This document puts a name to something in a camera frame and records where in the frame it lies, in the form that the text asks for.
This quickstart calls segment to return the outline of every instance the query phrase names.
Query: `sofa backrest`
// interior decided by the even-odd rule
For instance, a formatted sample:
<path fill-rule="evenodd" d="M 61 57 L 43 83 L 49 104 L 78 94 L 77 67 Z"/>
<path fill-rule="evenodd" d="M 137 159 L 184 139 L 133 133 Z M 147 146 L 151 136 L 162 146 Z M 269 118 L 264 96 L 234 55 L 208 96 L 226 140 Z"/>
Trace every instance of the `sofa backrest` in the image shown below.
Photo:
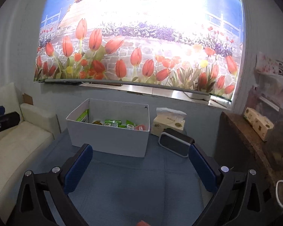
<path fill-rule="evenodd" d="M 0 106 L 5 108 L 5 113 L 18 112 L 20 122 L 23 121 L 23 116 L 20 110 L 15 84 L 9 83 L 6 86 L 0 87 Z"/>

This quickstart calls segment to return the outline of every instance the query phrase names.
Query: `blue tablecloth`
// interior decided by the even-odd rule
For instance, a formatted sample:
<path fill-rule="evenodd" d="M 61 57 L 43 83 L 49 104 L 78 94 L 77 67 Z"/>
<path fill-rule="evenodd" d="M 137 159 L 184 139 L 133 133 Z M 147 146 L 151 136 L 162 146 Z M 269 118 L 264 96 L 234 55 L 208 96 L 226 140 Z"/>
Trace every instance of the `blue tablecloth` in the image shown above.
<path fill-rule="evenodd" d="M 48 172 L 78 150 L 66 130 L 30 169 Z M 48 192 L 46 197 L 58 225 L 64 225 Z M 69 197 L 90 226 L 135 226 L 140 220 L 151 226 L 190 226 L 203 210 L 198 175 L 189 159 L 160 147 L 151 134 L 145 158 L 95 151 Z"/>

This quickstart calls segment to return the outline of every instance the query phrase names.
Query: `sofa armrest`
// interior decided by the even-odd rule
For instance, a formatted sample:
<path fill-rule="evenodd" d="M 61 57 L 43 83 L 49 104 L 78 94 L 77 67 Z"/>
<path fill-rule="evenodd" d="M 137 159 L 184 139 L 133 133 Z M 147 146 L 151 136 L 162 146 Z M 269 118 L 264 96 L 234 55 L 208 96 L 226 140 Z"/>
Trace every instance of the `sofa armrest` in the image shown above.
<path fill-rule="evenodd" d="M 42 110 L 34 105 L 21 104 L 21 112 L 25 121 L 41 127 L 53 134 L 54 139 L 61 133 L 58 119 L 54 113 Z"/>

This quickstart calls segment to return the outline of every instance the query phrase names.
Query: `white cable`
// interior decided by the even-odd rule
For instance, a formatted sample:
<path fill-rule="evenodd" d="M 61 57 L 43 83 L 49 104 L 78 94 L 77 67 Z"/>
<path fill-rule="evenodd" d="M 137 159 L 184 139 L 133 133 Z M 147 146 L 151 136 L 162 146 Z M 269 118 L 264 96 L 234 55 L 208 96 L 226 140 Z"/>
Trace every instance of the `white cable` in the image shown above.
<path fill-rule="evenodd" d="M 279 181 L 277 182 L 276 186 L 275 186 L 275 197 L 276 197 L 276 199 L 277 199 L 277 202 L 278 202 L 279 206 L 280 206 L 281 208 L 283 208 L 283 204 L 280 202 L 280 200 L 279 200 L 279 195 L 278 195 L 278 184 L 279 184 L 280 182 L 283 182 L 283 180 L 279 180 Z"/>

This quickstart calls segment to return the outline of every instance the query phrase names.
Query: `white storage bin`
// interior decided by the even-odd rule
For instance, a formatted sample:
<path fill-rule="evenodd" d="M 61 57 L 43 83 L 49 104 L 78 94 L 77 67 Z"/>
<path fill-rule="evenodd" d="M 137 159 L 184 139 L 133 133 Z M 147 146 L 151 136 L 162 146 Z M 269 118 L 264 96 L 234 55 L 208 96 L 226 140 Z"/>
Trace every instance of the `white storage bin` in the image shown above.
<path fill-rule="evenodd" d="M 89 123 L 76 121 L 89 109 Z M 132 121 L 145 125 L 146 131 L 92 124 L 93 121 Z M 87 99 L 66 118 L 72 145 L 90 144 L 95 151 L 144 157 L 149 137 L 149 106 L 144 104 Z"/>

